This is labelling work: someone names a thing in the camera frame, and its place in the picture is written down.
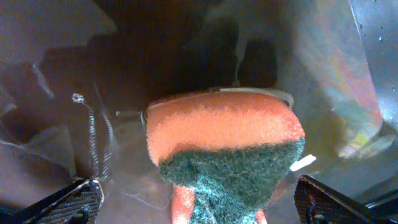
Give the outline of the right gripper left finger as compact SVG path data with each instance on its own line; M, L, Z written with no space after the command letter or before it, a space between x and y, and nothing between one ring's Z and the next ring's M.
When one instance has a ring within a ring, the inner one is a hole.
M104 202L96 179L80 179L12 216L13 223L96 223Z

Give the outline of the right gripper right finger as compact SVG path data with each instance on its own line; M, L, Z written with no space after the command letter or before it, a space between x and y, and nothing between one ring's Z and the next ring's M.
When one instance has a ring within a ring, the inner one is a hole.
M297 179L294 204L302 223L380 223L366 206L308 175Z

